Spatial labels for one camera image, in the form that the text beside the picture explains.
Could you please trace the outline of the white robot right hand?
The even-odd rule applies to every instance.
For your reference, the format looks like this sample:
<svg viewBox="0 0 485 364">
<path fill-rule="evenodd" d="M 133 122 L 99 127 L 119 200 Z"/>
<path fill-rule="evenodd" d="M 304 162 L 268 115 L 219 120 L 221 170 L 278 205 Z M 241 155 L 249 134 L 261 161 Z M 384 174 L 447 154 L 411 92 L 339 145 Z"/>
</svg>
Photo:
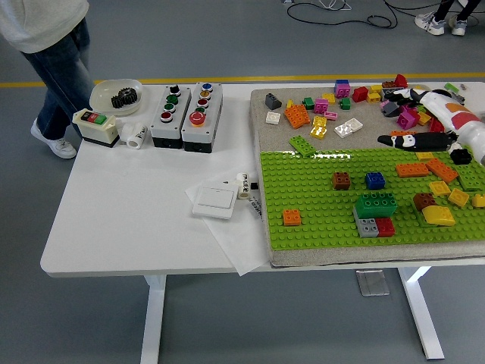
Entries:
<svg viewBox="0 0 485 364">
<path fill-rule="evenodd" d="M 377 138 L 379 143 L 410 152 L 440 152 L 457 142 L 470 147 L 475 160 L 484 163 L 484 122 L 455 101 L 447 91 L 401 89 L 386 95 L 386 98 L 400 105 L 423 105 L 444 126 L 445 131 L 416 133 L 411 136 L 382 135 Z"/>
</svg>

